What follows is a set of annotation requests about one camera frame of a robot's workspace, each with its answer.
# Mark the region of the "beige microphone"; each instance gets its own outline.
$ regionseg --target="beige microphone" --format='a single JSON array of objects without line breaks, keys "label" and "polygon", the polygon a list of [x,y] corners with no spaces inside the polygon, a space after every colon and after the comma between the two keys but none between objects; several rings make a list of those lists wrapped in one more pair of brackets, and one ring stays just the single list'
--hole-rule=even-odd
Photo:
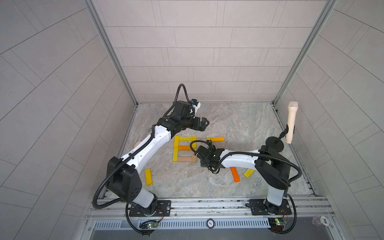
[{"label": "beige microphone", "polygon": [[287,143],[292,143],[293,129],[295,127],[296,112],[299,108],[298,102],[289,102],[288,104],[288,133],[285,136]]}]

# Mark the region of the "marble floor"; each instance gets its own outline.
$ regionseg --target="marble floor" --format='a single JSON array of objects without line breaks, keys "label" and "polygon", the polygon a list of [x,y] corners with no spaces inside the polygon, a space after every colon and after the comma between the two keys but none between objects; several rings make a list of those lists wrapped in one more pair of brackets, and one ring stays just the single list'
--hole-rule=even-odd
[{"label": "marble floor", "polygon": [[[128,135],[123,154],[133,149],[137,141],[143,140],[152,124],[162,117],[171,104],[140,104]],[[269,136],[279,136],[280,125],[270,103],[202,103],[198,117],[206,117],[210,125],[204,132],[187,129],[178,136],[224,137],[224,146],[229,150],[250,151],[259,149]],[[163,145],[148,161],[146,168],[152,172],[153,184],[146,186],[144,171],[140,173],[143,187],[159,197],[224,197],[266,195],[268,184],[255,171],[249,178],[244,176],[245,168],[237,168],[240,182],[235,183],[229,168],[221,169],[219,174],[212,174],[207,168],[197,163],[172,162],[172,138]],[[289,146],[281,154],[296,163]],[[180,151],[179,156],[191,156],[191,151]],[[290,176],[297,174],[291,168]],[[303,177],[291,183],[288,190],[291,195],[307,195],[310,191]]]}]

